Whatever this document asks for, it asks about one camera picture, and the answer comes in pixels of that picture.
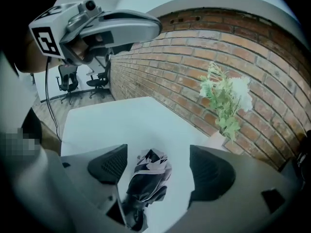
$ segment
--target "white table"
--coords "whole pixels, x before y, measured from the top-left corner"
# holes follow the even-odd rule
[[[165,152],[172,164],[167,193],[162,202],[147,208],[149,228],[161,233],[186,212],[194,190],[189,167],[189,145],[204,145],[208,137],[151,97],[106,102],[70,110],[65,123],[62,156],[128,144],[128,165],[119,181],[120,198],[142,150]]]

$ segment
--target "black cable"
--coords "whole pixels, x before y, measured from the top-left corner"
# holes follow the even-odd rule
[[[56,127],[56,135],[57,135],[57,138],[61,140],[61,138],[59,137],[59,134],[58,134],[58,123],[57,123],[57,120],[56,120],[56,117],[54,115],[54,112],[52,110],[52,107],[51,107],[51,104],[50,104],[50,98],[49,98],[49,90],[48,90],[48,75],[49,75],[49,63],[51,61],[51,57],[48,57],[47,59],[47,65],[46,65],[46,69],[45,69],[45,98],[46,98],[46,102],[47,102],[47,106],[48,106],[48,110],[50,112],[50,115],[51,115],[51,118],[54,122],[54,125]]]

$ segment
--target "black and white fabric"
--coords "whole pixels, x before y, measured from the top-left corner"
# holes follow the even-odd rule
[[[128,228],[143,232],[147,229],[144,208],[155,201],[162,201],[166,194],[166,181],[172,173],[167,155],[152,149],[138,156],[134,175],[122,204]]]

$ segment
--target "brick wall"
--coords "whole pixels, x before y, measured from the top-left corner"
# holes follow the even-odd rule
[[[160,18],[163,33],[112,59],[117,100],[151,96],[211,135],[215,115],[199,97],[200,75],[215,61],[231,77],[251,78],[254,109],[239,111],[241,129],[224,146],[275,168],[297,155],[311,129],[309,52],[272,22],[228,10],[200,9]]]

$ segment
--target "black office chair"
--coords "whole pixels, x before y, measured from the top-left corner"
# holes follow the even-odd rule
[[[69,97],[69,104],[71,105],[71,98],[74,95],[78,95],[80,99],[82,99],[82,96],[77,93],[71,93],[75,89],[78,88],[78,80],[77,80],[77,66],[63,66],[60,65],[58,67],[58,71],[60,74],[61,84],[59,84],[59,76],[56,76],[57,83],[60,91],[67,91],[67,94],[60,100],[61,103],[63,103],[63,100]]]
[[[110,69],[111,63],[110,61],[107,63],[107,66],[105,67],[105,72],[99,73],[97,74],[98,79],[93,79],[93,75],[91,75],[91,79],[87,81],[87,85],[91,86],[91,87],[95,87],[95,92],[93,92],[89,98],[91,99],[93,95],[95,95],[96,93],[101,92],[102,94],[102,98],[104,99],[105,96],[103,94],[104,91],[104,86],[106,84],[108,84],[109,80],[108,80],[108,71]]]

